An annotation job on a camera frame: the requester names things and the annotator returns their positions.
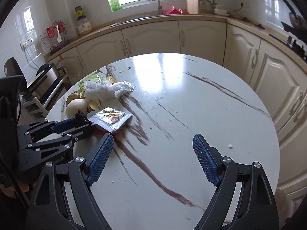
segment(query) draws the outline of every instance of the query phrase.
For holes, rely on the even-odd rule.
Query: stove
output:
[[[269,34],[271,37],[273,37],[275,40],[281,42],[282,44],[284,44],[285,46],[287,46],[288,48],[290,48],[294,53],[296,53],[298,56],[300,56],[306,63],[307,63],[307,53],[306,50],[304,49],[303,46],[300,46],[297,44],[297,41],[289,36],[288,40],[285,42],[284,40]]]

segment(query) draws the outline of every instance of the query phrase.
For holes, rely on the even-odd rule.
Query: robotic arm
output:
[[[16,188],[17,179],[28,183],[37,181],[30,203],[25,205],[26,229],[111,230],[90,186],[98,181],[113,150],[113,136],[105,134],[84,157],[73,158],[74,143],[93,132],[93,126],[83,114],[62,122],[45,120],[17,127],[21,78],[0,79],[0,157],[5,160],[0,163],[3,166],[1,169],[0,165],[0,182],[6,187],[13,183]],[[62,137],[39,142],[52,133],[62,133]],[[194,136],[193,149],[208,181],[216,187],[194,230],[279,229],[274,195],[259,162],[237,164],[230,157],[222,157],[200,134]],[[71,184],[85,228],[73,221],[64,182]],[[223,226],[237,182],[242,182],[237,209],[232,222]]]

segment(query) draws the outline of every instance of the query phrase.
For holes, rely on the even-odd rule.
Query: white spoon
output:
[[[58,43],[62,42],[62,38],[61,38],[61,35],[59,34],[59,27],[58,25],[56,26],[56,30],[58,31]]]

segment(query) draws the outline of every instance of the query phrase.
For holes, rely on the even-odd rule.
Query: kitchen countertop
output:
[[[140,20],[137,20],[137,21],[123,23],[123,24],[120,24],[120,25],[117,25],[117,26],[114,26],[114,27],[109,27],[109,25],[108,25],[108,26],[105,26],[105,27],[102,27],[98,30],[95,30],[95,31],[93,31],[93,32],[91,32],[91,33],[71,42],[70,44],[68,44],[67,46],[65,46],[64,48],[62,48],[61,50],[59,50],[58,52],[56,52],[52,56],[50,56],[47,59],[47,61],[52,60],[53,58],[57,57],[61,53],[65,52],[65,51],[67,51],[67,50],[69,50],[73,47],[76,47],[81,43],[84,43],[84,42],[86,42],[90,39],[96,38],[96,37],[104,35],[104,34],[108,34],[108,33],[111,33],[111,32],[117,31],[117,30],[121,30],[121,29],[124,29],[124,28],[127,28],[127,27],[138,26],[138,25],[141,25],[141,24],[161,22],[161,21],[178,21],[178,20],[204,20],[204,21],[225,22],[225,23],[229,23],[231,25],[240,27],[242,29],[245,29],[245,30],[263,38],[264,40],[270,42],[271,44],[273,44],[277,48],[279,48],[282,52],[284,52],[291,59],[293,59],[307,73],[306,62],[303,59],[301,59],[300,56],[298,56],[291,49],[289,49],[288,47],[286,47],[285,45],[283,45],[279,41],[277,41],[277,40],[273,39],[271,36],[269,36],[269,33],[274,32],[273,35],[282,38],[283,35],[281,35],[279,32],[274,31],[273,29],[263,30],[263,29],[260,29],[259,27],[256,27],[254,24],[249,23],[249,22],[237,20],[237,19],[234,19],[234,18],[224,17],[224,16],[211,15],[211,14],[207,14],[207,15],[188,15],[188,14],[184,14],[184,15],[154,16],[154,17],[150,17],[150,18],[140,19]]]
[[[112,229],[195,228],[215,191],[192,148],[199,133],[222,156],[260,162],[275,192],[280,165],[275,127],[260,98],[232,72],[179,53],[130,57],[100,70],[135,84],[130,95],[102,101],[104,108],[133,114],[91,187]],[[78,89],[77,84],[69,89],[46,119],[65,120],[66,99]],[[84,156],[101,138],[95,133],[77,142],[74,157]],[[82,224],[70,184],[65,188],[74,221]],[[240,188],[225,222],[232,220]]]

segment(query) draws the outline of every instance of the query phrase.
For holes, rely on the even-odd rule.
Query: cabinet handle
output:
[[[185,32],[181,30],[181,38],[182,38],[182,47],[185,47]]]
[[[125,51],[124,42],[120,40],[120,43],[122,44],[122,52],[124,53],[124,56],[127,56],[126,51]]]
[[[251,68],[252,68],[252,69],[254,69],[254,67],[256,66],[257,61],[258,61],[258,49],[256,48],[256,49],[255,49],[255,52],[254,52],[254,56],[253,56],[253,58],[251,59]]]
[[[292,105],[292,107],[289,110],[289,114],[292,115],[293,114],[293,109],[296,106],[297,102],[299,102],[302,98],[303,98],[303,92],[300,92],[300,94],[298,95],[296,101],[294,102],[294,104]]]
[[[129,40],[128,40],[128,39],[126,39],[126,43],[127,43],[127,46],[128,46],[129,54],[132,54],[132,52],[131,52],[131,46],[130,46],[130,43],[129,43]]]
[[[298,115],[300,115],[300,113],[302,112],[302,110],[304,110],[306,108],[307,105],[307,99],[305,99],[305,103],[303,104],[303,106],[297,111],[296,115],[293,118],[293,121],[296,122],[298,119]]]
[[[80,59],[80,57],[79,57],[78,55],[77,55],[77,59],[78,59],[80,65],[81,65],[82,69],[84,69],[84,66],[83,66],[83,64],[82,64],[82,61],[81,61],[81,59]]]

